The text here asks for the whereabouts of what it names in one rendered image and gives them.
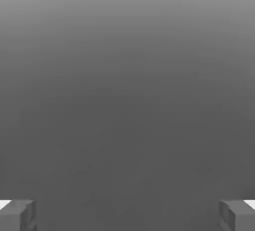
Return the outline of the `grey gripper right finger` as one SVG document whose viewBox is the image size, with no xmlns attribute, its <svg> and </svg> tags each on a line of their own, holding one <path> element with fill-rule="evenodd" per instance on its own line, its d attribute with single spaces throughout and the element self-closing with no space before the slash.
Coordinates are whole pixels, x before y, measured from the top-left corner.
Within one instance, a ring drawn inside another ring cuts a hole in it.
<svg viewBox="0 0 255 231">
<path fill-rule="evenodd" d="M 222 231 L 255 231 L 255 200 L 219 201 Z"/>
</svg>

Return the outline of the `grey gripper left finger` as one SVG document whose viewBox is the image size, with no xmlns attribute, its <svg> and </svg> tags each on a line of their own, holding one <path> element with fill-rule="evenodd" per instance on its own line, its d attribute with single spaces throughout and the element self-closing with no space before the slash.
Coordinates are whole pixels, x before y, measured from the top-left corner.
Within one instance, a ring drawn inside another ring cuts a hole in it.
<svg viewBox="0 0 255 231">
<path fill-rule="evenodd" d="M 0 200 L 0 231 L 37 231 L 36 207 L 30 199 Z"/>
</svg>

